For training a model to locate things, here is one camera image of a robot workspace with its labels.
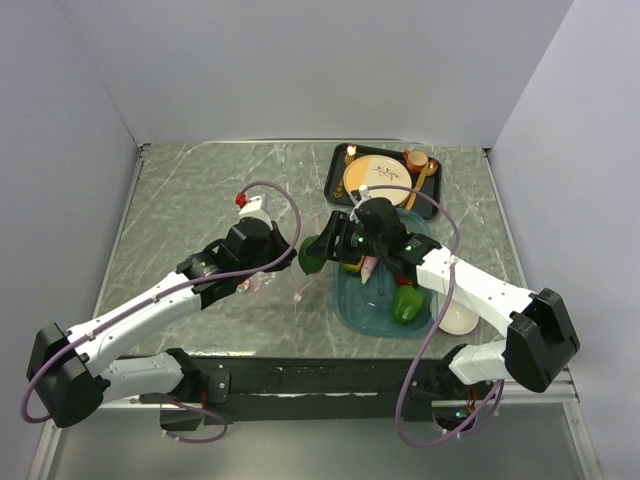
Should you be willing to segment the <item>yellow green mango toy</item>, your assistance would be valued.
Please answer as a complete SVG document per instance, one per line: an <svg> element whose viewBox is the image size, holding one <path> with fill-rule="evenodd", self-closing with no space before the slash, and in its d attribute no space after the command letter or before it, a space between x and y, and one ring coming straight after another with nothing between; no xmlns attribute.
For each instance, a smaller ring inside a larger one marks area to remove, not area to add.
<svg viewBox="0 0 640 480"><path fill-rule="evenodd" d="M344 264L343 268L347 273L357 274L361 271L362 264Z"/></svg>

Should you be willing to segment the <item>purple eggplant toy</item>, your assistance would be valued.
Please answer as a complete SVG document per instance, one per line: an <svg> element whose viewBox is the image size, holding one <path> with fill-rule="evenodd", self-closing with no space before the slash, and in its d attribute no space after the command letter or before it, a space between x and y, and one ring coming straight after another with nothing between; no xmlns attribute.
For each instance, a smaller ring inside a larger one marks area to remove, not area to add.
<svg viewBox="0 0 640 480"><path fill-rule="evenodd" d="M372 277L378 264L378 259L373 256L365 256L360 269L361 283L366 285Z"/></svg>

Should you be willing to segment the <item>green lime toy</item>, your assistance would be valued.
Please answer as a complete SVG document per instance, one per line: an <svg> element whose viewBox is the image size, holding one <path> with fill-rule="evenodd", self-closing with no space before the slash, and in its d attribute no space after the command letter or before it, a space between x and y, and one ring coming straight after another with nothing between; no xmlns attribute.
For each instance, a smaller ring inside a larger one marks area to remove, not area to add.
<svg viewBox="0 0 640 480"><path fill-rule="evenodd" d="M325 260L322 257L313 256L308 248L318 239L317 235L309 236L302 241L298 250L298 264L305 275L316 274L322 270Z"/></svg>

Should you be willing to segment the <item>watermelon slice toy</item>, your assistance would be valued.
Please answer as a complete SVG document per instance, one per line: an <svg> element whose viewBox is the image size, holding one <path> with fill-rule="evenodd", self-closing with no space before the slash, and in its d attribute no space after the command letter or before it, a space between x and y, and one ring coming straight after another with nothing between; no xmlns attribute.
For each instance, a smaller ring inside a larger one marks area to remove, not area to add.
<svg viewBox="0 0 640 480"><path fill-rule="evenodd" d="M242 283L240 283L237 288L236 291L237 292L246 292L248 291L250 288L250 281L248 279L244 280Z"/></svg>

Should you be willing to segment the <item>clear zip top bag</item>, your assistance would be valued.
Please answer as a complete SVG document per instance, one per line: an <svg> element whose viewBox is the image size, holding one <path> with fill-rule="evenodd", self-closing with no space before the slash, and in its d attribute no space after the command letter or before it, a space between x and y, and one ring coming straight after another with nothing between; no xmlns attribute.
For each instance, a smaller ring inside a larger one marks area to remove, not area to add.
<svg viewBox="0 0 640 480"><path fill-rule="evenodd" d="M303 292L313 281L301 270L298 259L279 272L260 272L250 279L250 288L239 292L248 298L253 306L296 305L303 298Z"/></svg>

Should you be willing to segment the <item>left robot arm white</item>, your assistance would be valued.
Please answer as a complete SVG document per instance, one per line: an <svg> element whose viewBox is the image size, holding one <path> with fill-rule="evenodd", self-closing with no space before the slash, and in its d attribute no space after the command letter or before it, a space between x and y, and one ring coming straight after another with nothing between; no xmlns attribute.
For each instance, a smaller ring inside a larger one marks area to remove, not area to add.
<svg viewBox="0 0 640 480"><path fill-rule="evenodd" d="M227 235L190 255L158 284L134 299L68 330L52 323L35 336L26 377L48 419L73 426L110 400L137 393L167 393L184 402L199 378L180 349L133 362L122 355L170 323L235 293L258 272L286 269L296 256L276 222L247 217Z"/></svg>

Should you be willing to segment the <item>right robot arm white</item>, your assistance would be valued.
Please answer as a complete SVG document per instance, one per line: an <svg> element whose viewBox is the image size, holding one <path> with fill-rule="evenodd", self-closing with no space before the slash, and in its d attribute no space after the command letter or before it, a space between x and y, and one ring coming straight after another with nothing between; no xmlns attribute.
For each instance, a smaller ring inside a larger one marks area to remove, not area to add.
<svg viewBox="0 0 640 480"><path fill-rule="evenodd" d="M348 215L335 211L306 253L354 263L375 257L413 285L442 295L492 325L501 340L455 348L437 375L439 390L460 398L473 384L511 379L543 393L580 349L562 297L516 287L464 262L436 240L406 228L385 198L363 202Z"/></svg>

